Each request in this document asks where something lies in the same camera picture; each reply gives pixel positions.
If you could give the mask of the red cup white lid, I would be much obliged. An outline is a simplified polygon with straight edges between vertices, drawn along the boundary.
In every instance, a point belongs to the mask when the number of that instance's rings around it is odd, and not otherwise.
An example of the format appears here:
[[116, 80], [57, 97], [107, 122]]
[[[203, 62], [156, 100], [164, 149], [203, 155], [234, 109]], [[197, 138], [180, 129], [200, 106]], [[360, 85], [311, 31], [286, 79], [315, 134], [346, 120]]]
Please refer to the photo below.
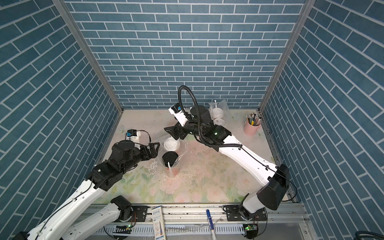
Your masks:
[[213, 108], [211, 112], [214, 119], [224, 117], [224, 111], [221, 108]]
[[177, 151], [181, 146], [181, 143], [179, 140], [175, 140], [174, 138], [167, 138], [165, 141], [164, 141], [164, 148], [168, 151], [168, 152], [175, 152]]

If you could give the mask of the red cup black lid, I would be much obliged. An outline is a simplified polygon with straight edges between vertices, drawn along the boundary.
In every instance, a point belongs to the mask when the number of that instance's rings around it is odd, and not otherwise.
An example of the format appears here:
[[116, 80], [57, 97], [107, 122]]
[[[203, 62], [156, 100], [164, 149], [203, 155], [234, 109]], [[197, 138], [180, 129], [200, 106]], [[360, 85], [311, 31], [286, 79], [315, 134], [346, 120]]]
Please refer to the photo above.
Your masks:
[[176, 164], [178, 163], [179, 155], [176, 152], [166, 152], [162, 159], [165, 164], [165, 172], [168, 176], [168, 162], [170, 162], [173, 170], [174, 177], [178, 174], [178, 170], [175, 168]]

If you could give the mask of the clear plastic carrier bag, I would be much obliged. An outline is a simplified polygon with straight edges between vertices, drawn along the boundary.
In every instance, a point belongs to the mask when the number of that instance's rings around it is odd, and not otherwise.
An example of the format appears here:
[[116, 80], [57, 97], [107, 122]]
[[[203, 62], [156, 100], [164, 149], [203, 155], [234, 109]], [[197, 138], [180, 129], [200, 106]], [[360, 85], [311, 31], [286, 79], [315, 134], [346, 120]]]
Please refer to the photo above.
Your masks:
[[214, 124], [225, 127], [231, 118], [226, 100], [209, 103], [209, 112]]

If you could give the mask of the beige cup white lid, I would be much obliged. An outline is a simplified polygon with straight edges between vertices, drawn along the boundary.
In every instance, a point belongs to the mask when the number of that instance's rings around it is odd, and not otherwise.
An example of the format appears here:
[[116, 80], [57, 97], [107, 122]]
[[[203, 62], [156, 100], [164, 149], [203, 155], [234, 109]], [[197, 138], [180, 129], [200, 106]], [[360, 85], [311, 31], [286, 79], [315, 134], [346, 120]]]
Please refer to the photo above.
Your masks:
[[214, 119], [214, 123], [215, 125], [218, 125], [218, 126], [225, 126], [227, 124], [227, 122], [221, 118]]

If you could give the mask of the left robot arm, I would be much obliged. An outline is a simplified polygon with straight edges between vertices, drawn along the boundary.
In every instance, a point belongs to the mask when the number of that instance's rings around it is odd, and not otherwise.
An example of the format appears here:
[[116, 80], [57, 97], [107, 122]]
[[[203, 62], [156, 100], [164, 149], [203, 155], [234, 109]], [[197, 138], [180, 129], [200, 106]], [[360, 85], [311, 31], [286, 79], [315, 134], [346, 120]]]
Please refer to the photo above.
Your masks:
[[47, 219], [29, 232], [19, 232], [15, 240], [84, 240], [114, 221], [133, 223], [132, 203], [118, 196], [97, 213], [76, 223], [78, 217], [100, 196], [119, 182], [141, 161], [155, 159], [160, 143], [137, 144], [129, 140], [115, 143], [108, 160], [96, 165], [75, 192]]

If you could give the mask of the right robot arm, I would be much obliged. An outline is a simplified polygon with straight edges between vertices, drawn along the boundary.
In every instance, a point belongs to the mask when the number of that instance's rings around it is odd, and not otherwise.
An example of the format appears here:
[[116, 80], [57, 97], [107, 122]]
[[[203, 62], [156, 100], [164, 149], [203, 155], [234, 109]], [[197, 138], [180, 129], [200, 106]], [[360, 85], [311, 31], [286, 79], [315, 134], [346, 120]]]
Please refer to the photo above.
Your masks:
[[244, 146], [228, 129], [214, 123], [209, 111], [200, 106], [192, 90], [182, 85], [178, 88], [178, 103], [169, 108], [177, 119], [165, 131], [175, 140], [183, 140], [187, 135], [215, 151], [231, 158], [249, 172], [261, 187], [247, 194], [239, 205], [238, 213], [243, 219], [253, 218], [257, 211], [267, 208], [276, 211], [283, 202], [289, 186], [288, 166], [277, 166]]

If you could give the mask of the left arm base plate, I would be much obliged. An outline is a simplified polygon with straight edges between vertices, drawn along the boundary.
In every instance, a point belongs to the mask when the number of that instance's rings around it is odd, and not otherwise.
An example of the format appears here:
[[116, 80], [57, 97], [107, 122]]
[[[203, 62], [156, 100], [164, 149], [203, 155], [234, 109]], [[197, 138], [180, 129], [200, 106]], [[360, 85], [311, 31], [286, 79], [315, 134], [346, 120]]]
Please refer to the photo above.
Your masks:
[[130, 208], [125, 208], [121, 213], [119, 213], [118, 218], [114, 220], [114, 223], [137, 223], [137, 222], [145, 222], [148, 206], [139, 205], [132, 206]]

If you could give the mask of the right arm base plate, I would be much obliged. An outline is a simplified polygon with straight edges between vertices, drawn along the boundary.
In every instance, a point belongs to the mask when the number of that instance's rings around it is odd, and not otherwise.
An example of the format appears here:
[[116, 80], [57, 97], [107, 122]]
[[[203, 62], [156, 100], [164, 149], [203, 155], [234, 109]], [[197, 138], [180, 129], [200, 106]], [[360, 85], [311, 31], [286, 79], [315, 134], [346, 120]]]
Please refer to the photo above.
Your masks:
[[224, 205], [222, 209], [226, 214], [228, 222], [266, 221], [268, 219], [267, 212], [264, 208], [256, 211], [253, 214], [249, 213], [241, 205]]

